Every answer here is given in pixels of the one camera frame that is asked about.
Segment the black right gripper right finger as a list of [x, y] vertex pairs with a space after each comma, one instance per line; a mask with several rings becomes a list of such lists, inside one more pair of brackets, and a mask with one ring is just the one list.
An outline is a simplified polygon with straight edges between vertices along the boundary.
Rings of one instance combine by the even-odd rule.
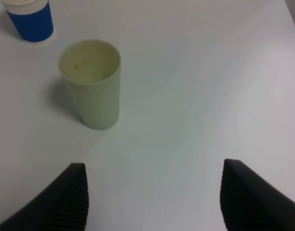
[[229, 231], [295, 231], [295, 202], [240, 160], [224, 161], [220, 208]]

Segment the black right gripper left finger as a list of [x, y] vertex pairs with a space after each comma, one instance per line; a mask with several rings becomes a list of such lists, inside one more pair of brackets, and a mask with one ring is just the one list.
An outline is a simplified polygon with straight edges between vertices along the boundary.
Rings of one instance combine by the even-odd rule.
[[0, 231], [84, 231], [89, 191], [84, 163], [71, 163], [31, 202], [0, 224]]

